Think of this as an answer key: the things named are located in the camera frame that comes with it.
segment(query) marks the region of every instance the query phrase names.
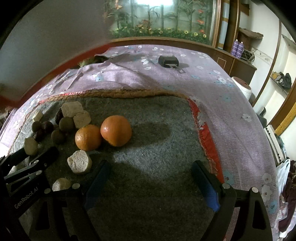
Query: gray mat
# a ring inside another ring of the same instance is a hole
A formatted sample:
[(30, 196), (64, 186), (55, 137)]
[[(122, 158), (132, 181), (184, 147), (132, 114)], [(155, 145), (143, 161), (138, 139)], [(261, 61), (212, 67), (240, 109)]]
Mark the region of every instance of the gray mat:
[[(193, 161), (208, 161), (198, 142), (193, 117), (186, 100), (171, 96), (112, 99), (81, 98), (83, 108), (100, 126), (110, 115), (123, 115), (132, 125), (133, 136), (121, 148), (103, 143), (91, 152), (93, 167), (106, 159), (112, 165), (96, 207), (88, 215), (102, 240), (199, 240), (209, 225), (213, 211), (206, 207), (191, 177)], [(54, 117), (65, 101), (40, 105), (42, 121)], [(22, 128), (13, 151), (31, 135), (31, 117)], [(78, 150), (74, 133), (58, 146), (60, 156), (46, 170), (52, 185), (60, 177), (72, 183), (84, 176), (72, 173), (67, 158)], [(51, 146), (50, 136), (41, 149)], [(28, 223), (31, 213), (27, 214)]]

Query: orange fruit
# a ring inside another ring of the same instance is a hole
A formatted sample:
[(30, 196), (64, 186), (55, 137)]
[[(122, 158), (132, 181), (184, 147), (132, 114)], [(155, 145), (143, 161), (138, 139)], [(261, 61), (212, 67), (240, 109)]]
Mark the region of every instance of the orange fruit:
[(102, 142), (100, 128), (95, 125), (86, 125), (75, 134), (76, 146), (83, 151), (97, 149)]
[(112, 146), (123, 146), (131, 138), (131, 125), (121, 115), (109, 116), (101, 125), (101, 135)]

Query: floral bedsheet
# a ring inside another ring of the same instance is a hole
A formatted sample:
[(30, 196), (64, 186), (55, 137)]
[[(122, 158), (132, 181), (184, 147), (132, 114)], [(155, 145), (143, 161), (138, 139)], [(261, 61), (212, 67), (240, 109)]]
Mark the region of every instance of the floral bedsheet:
[[(69, 69), (57, 76), (17, 110), (0, 135), (0, 156), (9, 151), (26, 114), (49, 96), (94, 88), (182, 92), (198, 108), (198, 131), (207, 145), (212, 172), (234, 188), (257, 187), (273, 227), (279, 209), (273, 155), (253, 108), (224, 70), (205, 53), (169, 46), (114, 47), (104, 55), (110, 58), (104, 63)], [(160, 55), (176, 56), (179, 68), (161, 67)], [(212, 144), (207, 143), (208, 136)], [(227, 240), (235, 222), (234, 218)]]

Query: food item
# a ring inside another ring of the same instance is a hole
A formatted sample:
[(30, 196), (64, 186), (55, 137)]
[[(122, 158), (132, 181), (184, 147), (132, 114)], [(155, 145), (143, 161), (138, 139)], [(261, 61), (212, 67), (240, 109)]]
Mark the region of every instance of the food item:
[(64, 117), (74, 117), (76, 114), (83, 112), (82, 104), (78, 101), (66, 102), (61, 109)]
[(37, 110), (33, 115), (33, 121), (40, 121), (43, 116), (43, 113), (41, 110)]
[(37, 142), (42, 141), (44, 137), (45, 137), (45, 131), (43, 129), (40, 129), (39, 131), (37, 131), (33, 136), (34, 140)]
[(100, 146), (101, 142), (100, 128), (95, 125), (86, 125), (76, 132), (75, 143), (80, 150), (95, 150)]
[(91, 122), (91, 116), (86, 110), (84, 110), (83, 112), (76, 114), (73, 117), (73, 121), (74, 121), (75, 127), (77, 129), (80, 129)]
[(74, 152), (73, 155), (67, 159), (67, 162), (72, 172), (75, 174), (88, 173), (92, 165), (91, 158), (83, 150)]
[(59, 178), (54, 182), (52, 185), (52, 190), (55, 191), (61, 191), (65, 189), (69, 189), (71, 187), (71, 182), (66, 178)]
[(34, 121), (34, 122), (32, 123), (32, 131), (33, 131), (33, 132), (37, 132), (37, 131), (39, 131), (41, 128), (42, 128), (42, 124), (41, 124), (40, 121)]
[(58, 125), (59, 124), (59, 121), (63, 118), (63, 112), (62, 112), (62, 109), (59, 109), (59, 111), (57, 112), (56, 114), (56, 118), (55, 118), (55, 122), (56, 124)]
[(34, 156), (38, 151), (38, 143), (32, 138), (26, 138), (24, 142), (24, 149), (27, 155)]
[(75, 124), (73, 118), (71, 117), (63, 117), (59, 122), (59, 128), (62, 132), (71, 132), (75, 129)]
[(43, 122), (42, 129), (45, 133), (49, 134), (52, 133), (54, 130), (54, 125), (50, 121)]
[(62, 144), (66, 141), (66, 136), (61, 130), (54, 130), (51, 135), (54, 144)]
[(123, 146), (131, 138), (131, 125), (121, 115), (109, 116), (101, 126), (102, 137), (112, 146)]

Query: silver bolt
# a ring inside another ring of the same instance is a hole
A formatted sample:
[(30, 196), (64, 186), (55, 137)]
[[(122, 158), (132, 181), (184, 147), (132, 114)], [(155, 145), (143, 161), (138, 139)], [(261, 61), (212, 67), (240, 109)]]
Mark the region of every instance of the silver bolt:
[(229, 188), (230, 188), (230, 185), (229, 185), (228, 183), (223, 183), (223, 184), (222, 184), (222, 187), (223, 187), (224, 189), (229, 189)]
[(252, 191), (253, 191), (254, 193), (259, 192), (258, 188), (256, 188), (256, 187), (252, 187)]
[(44, 193), (45, 193), (45, 194), (48, 194), (48, 193), (50, 193), (50, 191), (51, 191), (50, 188), (46, 188), (46, 189), (44, 190)]
[(74, 183), (73, 185), (72, 185), (72, 188), (73, 189), (77, 189), (77, 188), (79, 188), (80, 187), (80, 184), (79, 183)]

